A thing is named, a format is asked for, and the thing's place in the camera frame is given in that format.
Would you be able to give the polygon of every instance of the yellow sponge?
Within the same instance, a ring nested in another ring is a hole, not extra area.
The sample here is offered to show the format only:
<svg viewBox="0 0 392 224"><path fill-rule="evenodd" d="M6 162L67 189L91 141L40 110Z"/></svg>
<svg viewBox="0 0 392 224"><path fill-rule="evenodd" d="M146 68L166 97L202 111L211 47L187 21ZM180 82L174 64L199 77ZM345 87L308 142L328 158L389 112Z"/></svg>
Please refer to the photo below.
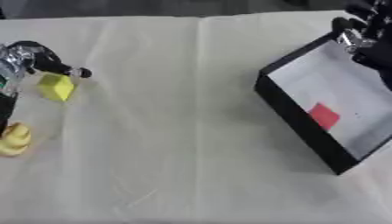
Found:
<svg viewBox="0 0 392 224"><path fill-rule="evenodd" d="M69 76L45 73L38 83L38 89L45 98L65 102L74 90L74 84Z"/></svg>

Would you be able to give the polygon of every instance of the robotic hand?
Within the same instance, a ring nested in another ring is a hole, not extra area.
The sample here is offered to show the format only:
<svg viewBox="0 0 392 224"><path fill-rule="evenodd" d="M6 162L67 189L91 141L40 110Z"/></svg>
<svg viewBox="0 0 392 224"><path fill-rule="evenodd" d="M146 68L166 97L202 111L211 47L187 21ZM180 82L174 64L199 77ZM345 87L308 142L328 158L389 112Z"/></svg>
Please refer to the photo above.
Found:
<svg viewBox="0 0 392 224"><path fill-rule="evenodd" d="M332 22L338 43L353 55L352 60L379 72L392 91L392 3L389 0L364 0L347 6L357 18L337 17Z"/></svg>
<svg viewBox="0 0 392 224"><path fill-rule="evenodd" d="M33 41L0 45L0 136L7 127L18 98L19 84L36 70L89 78L91 71L64 65L49 48Z"/></svg>

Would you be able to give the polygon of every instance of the red block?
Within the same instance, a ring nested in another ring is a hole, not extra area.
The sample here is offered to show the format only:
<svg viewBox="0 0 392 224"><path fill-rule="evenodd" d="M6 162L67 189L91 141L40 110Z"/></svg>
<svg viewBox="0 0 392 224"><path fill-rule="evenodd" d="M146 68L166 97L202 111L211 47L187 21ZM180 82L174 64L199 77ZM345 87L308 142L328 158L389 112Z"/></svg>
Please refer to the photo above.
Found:
<svg viewBox="0 0 392 224"><path fill-rule="evenodd" d="M340 115L331 111L327 106L318 102L313 109L309 111L309 115L324 128L330 130L340 119Z"/></svg>

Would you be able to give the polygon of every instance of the white tablecloth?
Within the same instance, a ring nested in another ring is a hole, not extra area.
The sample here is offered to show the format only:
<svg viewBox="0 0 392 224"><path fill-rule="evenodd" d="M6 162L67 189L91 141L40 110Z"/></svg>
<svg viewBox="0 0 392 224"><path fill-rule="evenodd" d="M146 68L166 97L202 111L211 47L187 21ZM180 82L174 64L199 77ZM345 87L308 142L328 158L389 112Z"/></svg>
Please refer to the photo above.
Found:
<svg viewBox="0 0 392 224"><path fill-rule="evenodd" d="M392 150L336 177L253 92L340 14L1 21L0 42L36 40L94 77L65 104L26 80L12 121L34 143L0 158L0 220L392 221Z"/></svg>

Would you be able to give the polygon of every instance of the open box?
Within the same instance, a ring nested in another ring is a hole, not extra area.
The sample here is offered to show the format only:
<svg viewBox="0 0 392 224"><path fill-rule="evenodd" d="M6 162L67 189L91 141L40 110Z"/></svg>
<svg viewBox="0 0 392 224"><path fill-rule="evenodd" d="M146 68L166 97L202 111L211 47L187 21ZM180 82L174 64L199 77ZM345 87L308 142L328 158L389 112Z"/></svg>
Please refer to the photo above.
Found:
<svg viewBox="0 0 392 224"><path fill-rule="evenodd" d="M337 174L392 139L392 92L333 33L266 66L256 92Z"/></svg>

